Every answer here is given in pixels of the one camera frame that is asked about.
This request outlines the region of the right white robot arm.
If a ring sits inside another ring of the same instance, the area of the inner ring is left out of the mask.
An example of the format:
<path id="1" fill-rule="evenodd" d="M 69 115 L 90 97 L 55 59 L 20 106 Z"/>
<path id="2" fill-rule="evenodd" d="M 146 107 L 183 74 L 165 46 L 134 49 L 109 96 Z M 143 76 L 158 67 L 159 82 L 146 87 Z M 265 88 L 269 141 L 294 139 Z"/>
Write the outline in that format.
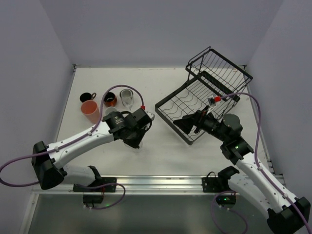
<path id="1" fill-rule="evenodd" d="M 238 116 L 226 114 L 221 121 L 205 111 L 197 111 L 174 120 L 184 133 L 203 130 L 222 142 L 221 151 L 233 164 L 224 170 L 231 190 L 238 192 L 264 215 L 275 234 L 293 234 L 302 227 L 308 232 L 311 204 L 290 192 L 263 165 L 256 151 L 241 136 L 243 127 Z"/>

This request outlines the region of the pink tall tumbler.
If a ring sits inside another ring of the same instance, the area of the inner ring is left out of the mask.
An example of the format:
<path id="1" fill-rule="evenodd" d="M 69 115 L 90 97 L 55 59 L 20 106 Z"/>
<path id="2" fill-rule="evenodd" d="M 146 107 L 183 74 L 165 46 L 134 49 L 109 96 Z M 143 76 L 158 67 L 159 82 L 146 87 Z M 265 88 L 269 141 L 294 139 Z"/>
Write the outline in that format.
<path id="1" fill-rule="evenodd" d="M 80 110 L 93 124 L 96 124 L 100 119 L 98 104 L 93 100 L 87 100 L 83 102 Z"/>

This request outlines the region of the orange ceramic mug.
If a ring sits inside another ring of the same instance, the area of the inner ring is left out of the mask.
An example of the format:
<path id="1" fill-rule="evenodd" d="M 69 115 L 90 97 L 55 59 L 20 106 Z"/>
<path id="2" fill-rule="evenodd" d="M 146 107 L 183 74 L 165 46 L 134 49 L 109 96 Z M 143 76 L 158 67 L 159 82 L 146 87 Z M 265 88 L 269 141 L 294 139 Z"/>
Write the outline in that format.
<path id="1" fill-rule="evenodd" d="M 106 107 L 115 107 L 117 105 L 117 96 L 113 92 L 108 92 L 103 101 Z"/>

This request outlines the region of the salmon pink mug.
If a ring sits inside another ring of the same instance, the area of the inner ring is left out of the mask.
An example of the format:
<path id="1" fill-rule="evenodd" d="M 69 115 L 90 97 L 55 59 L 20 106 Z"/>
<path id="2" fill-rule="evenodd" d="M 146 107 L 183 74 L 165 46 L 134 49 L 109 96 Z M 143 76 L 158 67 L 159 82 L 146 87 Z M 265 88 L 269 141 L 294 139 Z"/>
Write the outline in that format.
<path id="1" fill-rule="evenodd" d="M 108 114 L 110 114 L 111 112 L 115 112 L 115 111 L 117 111 L 117 109 L 116 109 L 115 107 L 113 107 L 113 106 L 107 107 L 107 108 L 105 109 L 105 115 L 108 115 Z"/>

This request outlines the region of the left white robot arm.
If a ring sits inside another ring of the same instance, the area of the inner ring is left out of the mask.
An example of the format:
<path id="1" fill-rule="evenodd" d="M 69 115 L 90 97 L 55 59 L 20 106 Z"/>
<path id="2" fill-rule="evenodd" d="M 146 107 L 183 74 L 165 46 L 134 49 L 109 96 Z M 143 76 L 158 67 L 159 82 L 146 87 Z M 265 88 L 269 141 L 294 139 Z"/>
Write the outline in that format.
<path id="1" fill-rule="evenodd" d="M 70 166 L 69 163 L 93 148 L 116 140 L 139 149 L 154 119 L 154 114 L 142 108 L 133 113 L 113 111 L 91 128 L 68 139 L 49 145 L 43 141 L 36 143 L 32 166 L 41 189 L 48 190 L 61 183 L 98 186 L 101 178 L 96 167 Z"/>

